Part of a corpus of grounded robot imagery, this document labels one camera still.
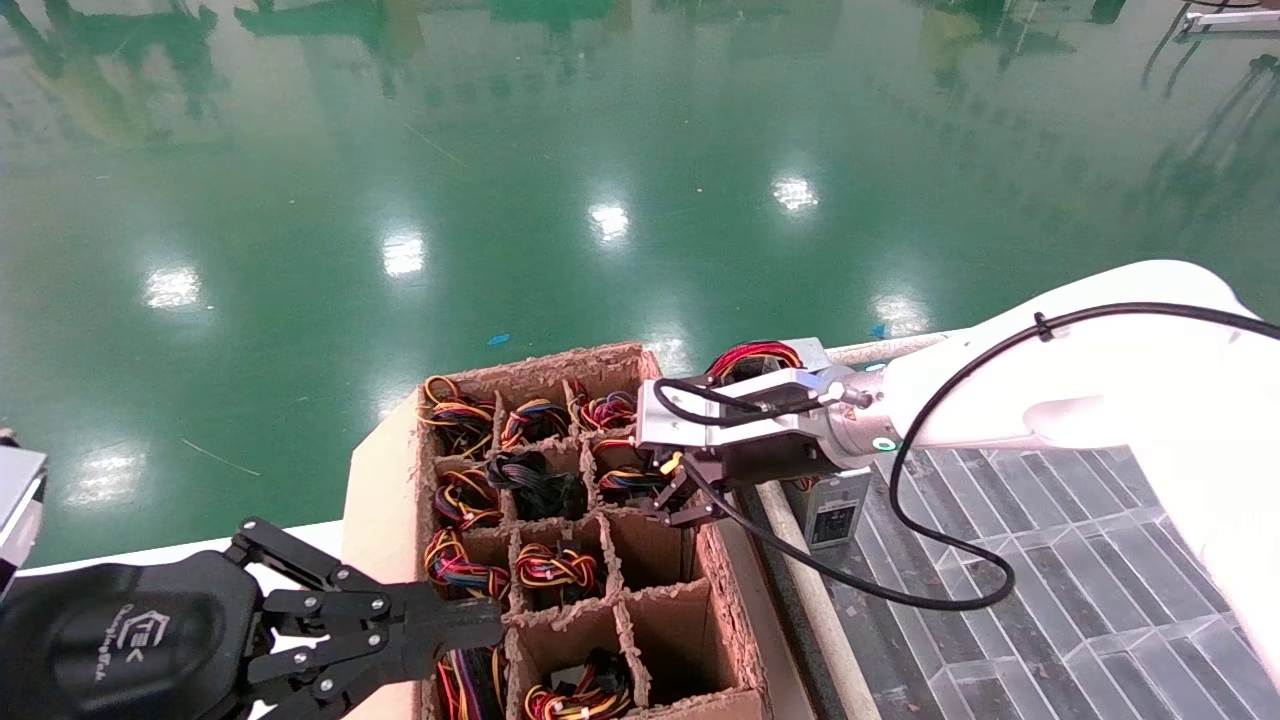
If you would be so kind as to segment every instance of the cardboard compartment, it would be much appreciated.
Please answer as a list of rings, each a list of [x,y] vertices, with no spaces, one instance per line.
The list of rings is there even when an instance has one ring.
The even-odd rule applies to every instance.
[[[471,372],[471,373],[460,373],[456,375],[443,375],[443,377],[452,380],[458,387],[460,392],[471,397],[472,400],[493,405],[494,406],[493,414],[497,414],[497,402],[498,402],[497,392],[494,392],[494,388],[490,387],[490,383],[483,382],[483,378],[477,378],[475,377],[475,374],[476,374],[475,372]],[[447,389],[448,388],[444,386],[444,383],[438,382],[431,384],[431,392],[434,392],[436,397],[443,397]],[[422,384],[417,386],[417,424],[419,424],[419,441],[421,442],[422,462],[430,464],[431,459],[435,457],[456,456],[462,459],[461,454],[453,452],[451,451],[449,447],[447,447],[447,441],[444,439],[444,436],[440,433],[440,429],[436,425],[425,421],[430,414],[430,410],[434,406],[435,404],[431,402],[430,396],[426,392],[426,382],[424,380]],[[490,434],[493,433],[492,423],[489,433]],[[470,456],[470,459],[483,460],[484,454],[492,446],[493,446],[493,438],[490,437],[485,445],[481,445]]]
[[[590,516],[579,523],[549,520],[521,528],[518,548],[513,548],[511,560],[512,578],[515,582],[511,592],[513,594],[518,593],[520,597],[518,600],[512,598],[512,603],[518,602],[518,607],[525,612],[536,612],[539,610],[561,607],[563,605],[561,588],[530,588],[520,580],[518,569],[515,565],[516,557],[520,555],[520,548],[524,548],[530,543],[544,544],[552,551],[556,551],[561,543],[572,543],[572,547],[577,552],[594,557],[596,589],[593,594],[588,596],[588,598],[579,602],[604,597],[607,594],[607,588],[612,587],[609,583],[609,561],[605,559],[604,550],[605,543],[608,542],[605,533],[604,521],[598,516]]]
[[[435,530],[438,530],[440,528],[445,528],[445,527],[457,528],[458,527],[458,524],[452,523],[451,520],[448,520],[439,511],[439,509],[435,505],[435,495],[436,495],[436,492],[439,492],[440,487],[447,482],[447,478],[448,478],[447,473],[463,473],[463,471],[467,471],[467,470],[480,470],[480,473],[483,474],[484,473],[484,464],[483,462],[470,462],[470,461],[462,460],[460,457],[440,457],[440,459],[436,459],[435,462],[433,464],[433,470],[428,475],[428,478],[425,479],[424,488],[422,488],[422,491],[424,491],[422,492],[422,500],[424,500],[424,502],[426,505],[426,511],[424,512],[424,515],[426,516],[426,524],[425,524],[426,537],[430,537],[431,533],[434,533]],[[494,523],[493,525],[485,527],[486,524],[480,524],[480,525],[471,525],[468,529],[465,529],[465,530],[460,529],[460,532],[462,532],[465,534],[471,534],[471,533],[476,533],[476,532],[485,530],[485,529],[498,528],[498,527],[502,525],[503,519],[506,519],[507,516],[509,516],[509,514],[513,511],[512,507],[507,507],[503,503],[503,498],[502,498],[500,491],[495,491],[495,489],[489,488],[488,487],[488,482],[484,480],[484,479],[480,479],[479,484],[483,488],[489,489],[489,492],[492,492],[494,496],[498,497],[497,511],[502,514],[502,518],[498,518],[498,521]]]
[[[609,537],[622,562],[622,587],[641,591],[701,578],[694,553],[696,532],[666,528],[640,512],[611,515]]]
[[[600,480],[611,470],[631,468],[639,471],[649,470],[648,464],[641,460],[640,454],[628,443],[630,430],[609,430],[591,434],[585,439],[586,450],[584,457],[582,475],[588,487],[599,497],[599,502],[607,507],[641,507],[648,503],[652,492],[627,493],[618,489],[607,489]]]
[[[733,659],[712,602],[707,580],[675,592],[648,591],[628,596],[627,614],[640,662],[652,683],[643,698],[649,706],[713,694],[736,685]]]
[[[502,675],[499,675],[499,678],[498,678],[498,683],[500,683],[500,685],[502,685],[502,702],[498,702],[498,698],[494,697],[493,698],[493,705],[485,705],[484,707],[488,707],[488,708],[497,707],[498,708],[497,712],[492,712],[490,711],[490,712],[485,712],[484,715],[480,715],[479,711],[472,710],[471,711],[472,714],[470,715],[471,720],[503,720],[506,717],[506,712],[507,712],[507,676],[509,675],[509,670],[507,669],[508,664],[506,662],[506,653],[507,653],[506,642],[498,643],[497,650],[498,650],[499,653],[502,653],[502,657],[504,659],[503,660],[503,665],[502,665]],[[486,702],[488,702],[488,696],[495,692],[495,689],[493,688],[493,685],[488,684],[488,680],[489,680],[489,678],[492,675],[493,675],[493,673],[490,670],[489,673],[486,673],[483,676],[484,678],[483,682],[485,683],[484,687],[483,687],[483,692],[486,693],[486,698],[485,698]],[[449,720],[449,717],[451,717],[449,716],[449,702],[448,702],[448,698],[447,698],[447,696],[444,693],[444,685],[443,685],[443,680],[440,678],[439,670],[436,670],[435,676],[431,679],[430,683],[422,683],[422,689],[424,689],[424,693],[425,693],[425,697],[422,698],[422,707],[424,707],[424,711],[425,711],[424,712],[425,720]]]
[[[622,652],[623,647],[613,607],[603,602],[518,618],[507,633],[508,720],[524,720],[522,703],[530,688],[547,684],[552,673],[582,665],[598,647],[609,652]]]
[[[458,541],[462,543],[462,548],[467,552],[467,559],[472,562],[479,562],[481,565],[489,565],[490,568],[500,568],[507,571],[508,583],[511,583],[511,577],[513,575],[511,570],[511,536],[506,533],[485,533],[483,536],[476,534],[458,534]],[[428,579],[428,569],[424,557],[422,565],[422,579]],[[471,597],[463,588],[453,585],[435,585],[435,592],[443,600],[467,600]]]
[[[595,505],[595,495],[589,491],[582,482],[582,457],[581,446],[576,439],[558,439],[558,441],[544,441],[534,446],[522,447],[509,452],[540,452],[543,457],[547,459],[547,469],[550,473],[572,473],[573,483],[579,486],[579,492],[582,493],[584,515],[590,511]],[[509,502],[504,501],[503,507],[509,510],[508,516],[518,521],[536,521],[545,520],[547,518],[532,516],[529,511],[526,503],[521,502],[517,497],[525,491],[502,491],[502,495],[509,498]],[[580,518],[570,518],[570,520],[579,520]]]
[[[631,396],[634,404],[640,392],[641,379],[658,377],[657,374],[645,374],[649,370],[645,360],[644,354],[636,352],[634,346],[599,348],[588,361],[575,366],[566,378],[566,397],[573,398],[575,388],[581,387],[586,391],[585,398],[588,401],[607,397],[612,392],[625,392]],[[608,432],[609,429],[594,427],[576,415],[573,421],[580,432]],[[612,429],[628,428],[634,424],[632,418],[626,425]]]

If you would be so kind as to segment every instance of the black cable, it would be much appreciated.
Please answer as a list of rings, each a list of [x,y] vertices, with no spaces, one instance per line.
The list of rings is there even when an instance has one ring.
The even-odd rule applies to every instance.
[[[1052,332],[1055,329],[1065,328],[1083,320],[1091,320],[1094,318],[1107,318],[1112,315],[1167,315],[1175,318],[1188,318],[1192,320],[1201,320],[1206,323],[1213,323],[1219,325],[1226,325],[1230,328],[1256,333],[1271,340],[1280,341],[1280,325],[1272,325],[1265,320],[1257,318],[1248,318],[1245,315],[1236,315],[1235,313],[1226,313],[1224,310],[1213,310],[1211,307],[1197,307],[1194,305],[1178,305],[1172,302],[1116,302],[1111,305],[1098,305],[1096,307],[1085,307],[1083,310],[1075,310],[1073,313],[1066,313],[1065,315],[1059,315],[1056,318],[1041,318],[1037,324],[1028,327],[1024,331],[1014,333],[1012,336],[1000,341],[982,355],[978,355],[964,368],[960,368],[954,375],[951,375],[947,382],[942,383],[941,387],[929,397],[929,400],[920,407],[920,411],[911,420],[911,427],[908,428],[906,433],[902,436],[902,442],[899,445],[897,456],[893,459],[893,468],[890,471],[888,478],[888,500],[890,507],[893,510],[893,515],[910,528],[916,534],[922,534],[927,538],[937,541],[940,543],[955,547],[957,550],[964,550],[972,555],[982,557],[988,562],[1000,568],[1005,574],[1005,582],[993,592],[977,597],[973,600],[936,600],[932,597],[906,594],[892,588],[886,588],[883,585],[876,584],[874,582],[850,575],[837,570],[829,565],[814,560],[809,553],[796,550],[790,543],[783,542],[781,538],[773,533],[765,530],[764,528],[751,523],[749,519],[742,516],[732,505],[724,501],[723,497],[712,487],[707,478],[698,471],[698,469],[691,462],[681,462],[685,471],[689,474],[690,479],[694,480],[703,492],[708,495],[710,501],[716,503],[730,519],[735,523],[742,525],[744,529],[760,538],[765,543],[774,547],[777,551],[791,557],[792,560],[812,568],[822,575],[826,575],[838,583],[846,584],[854,589],[863,591],[868,594],[888,600],[891,602],[900,602],[902,605],[909,605],[913,607],[922,607],[925,610],[979,610],[982,607],[988,607],[995,605],[1009,596],[1014,589],[1014,569],[1007,560],[1000,557],[995,552],[970,544],[960,538],[951,537],[941,530],[928,528],[916,523],[906,515],[902,510],[902,503],[899,498],[899,488],[902,478],[902,468],[906,462],[906,454],[911,450],[911,445],[915,442],[916,436],[920,434],[920,429],[924,423],[929,419],[929,415],[937,410],[938,405],[964,382],[975,370],[991,363],[997,356],[1002,355],[1007,350],[1027,342],[1033,338],[1039,338],[1044,331]],[[660,400],[663,395],[657,393]]]
[[[1238,9],[1239,10],[1239,9],[1257,8],[1258,5],[1262,4],[1262,3],[1230,3],[1230,1],[1226,1],[1226,3],[1210,3],[1208,0],[1185,0],[1185,1],[1190,3],[1192,5],[1202,5],[1204,8],[1220,8],[1220,9],[1225,9],[1225,10],[1230,10],[1230,9]]]
[[[730,407],[736,407],[742,410],[742,415],[736,418],[717,418],[714,415],[699,415],[698,413],[690,413],[684,407],[675,404],[671,397],[663,392],[664,388],[675,388],[681,392],[687,392],[690,395],[696,395],[703,400],[709,400],[719,405],[727,405]],[[817,410],[822,407],[822,404],[817,400],[801,400],[799,402],[787,402],[785,405],[778,405],[769,410],[762,409],[754,402],[748,402],[737,397],[730,397],[724,393],[716,392],[714,389],[708,389],[704,387],[687,383],[685,380],[675,380],[671,378],[662,378],[654,380],[653,393],[658,398],[658,402],[667,409],[668,413],[680,418],[681,420],[689,420],[690,423],[696,423],[699,425],[714,425],[717,428],[736,428],[737,425],[745,425],[748,423],[756,423],[759,420],[771,420],[773,418],[781,418],[783,415],[795,415],[796,413],[808,413],[809,410]]]

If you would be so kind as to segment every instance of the cardboard divider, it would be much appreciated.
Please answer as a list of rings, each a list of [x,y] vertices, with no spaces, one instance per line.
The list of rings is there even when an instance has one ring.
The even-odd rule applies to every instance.
[[[652,676],[645,702],[671,705],[737,687],[727,628],[713,610],[712,585],[696,580],[626,596],[640,662]]]
[[[598,515],[589,515],[577,523],[570,523],[568,520],[559,519],[547,520],[544,523],[521,527],[518,529],[518,536],[520,547],[515,550],[515,555],[511,560],[513,579],[511,592],[520,593],[520,607],[522,611],[536,612],[539,610],[549,610],[561,606],[559,588],[530,588],[521,583],[518,575],[516,574],[516,557],[520,556],[520,550],[530,543],[541,543],[553,551],[557,550],[557,546],[561,542],[568,541],[575,543],[579,552],[590,555],[595,559],[595,578],[599,589],[596,591],[596,594],[591,597],[605,597],[608,594],[612,585],[609,580],[617,573],[616,569],[609,568],[609,561],[604,556],[604,546],[609,542],[609,539],[605,520],[603,518]]]
[[[637,511],[625,511],[609,516],[609,537],[622,566],[622,585],[628,591],[675,585],[703,577],[694,552],[695,528],[667,528]]]
[[[524,700],[557,670],[582,665],[594,648],[621,652],[612,606],[588,601],[571,609],[520,616],[507,633],[507,720],[524,720]]]

